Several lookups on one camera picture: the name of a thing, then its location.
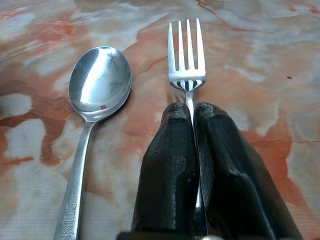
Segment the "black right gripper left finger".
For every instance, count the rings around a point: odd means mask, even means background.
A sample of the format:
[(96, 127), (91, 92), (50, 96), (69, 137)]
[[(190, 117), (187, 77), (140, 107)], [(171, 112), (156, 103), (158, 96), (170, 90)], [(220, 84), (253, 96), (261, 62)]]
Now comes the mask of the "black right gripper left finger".
[(141, 164), (131, 228), (189, 233), (199, 185), (190, 111), (170, 104)]

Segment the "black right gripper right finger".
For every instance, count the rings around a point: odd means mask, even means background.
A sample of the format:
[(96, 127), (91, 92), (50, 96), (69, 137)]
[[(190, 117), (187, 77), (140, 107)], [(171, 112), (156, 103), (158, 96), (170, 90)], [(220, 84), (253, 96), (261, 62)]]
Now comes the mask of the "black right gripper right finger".
[(223, 109), (194, 110), (206, 216), (226, 240), (300, 240), (262, 157)]

